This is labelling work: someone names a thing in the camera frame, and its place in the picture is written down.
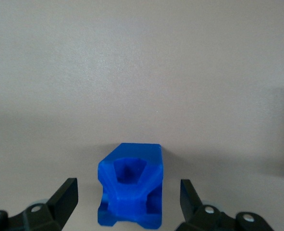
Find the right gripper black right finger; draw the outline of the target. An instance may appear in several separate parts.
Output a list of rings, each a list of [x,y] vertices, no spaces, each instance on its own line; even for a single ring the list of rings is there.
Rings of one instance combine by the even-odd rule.
[[[239,212],[235,218],[213,205],[203,204],[189,179],[180,182],[180,206],[185,221],[178,231],[272,231],[260,215]]]

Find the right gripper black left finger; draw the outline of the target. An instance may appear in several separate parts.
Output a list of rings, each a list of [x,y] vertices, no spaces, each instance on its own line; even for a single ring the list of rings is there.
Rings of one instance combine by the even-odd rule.
[[[53,196],[9,217],[0,210],[0,231],[61,231],[78,204],[76,178],[68,178]]]

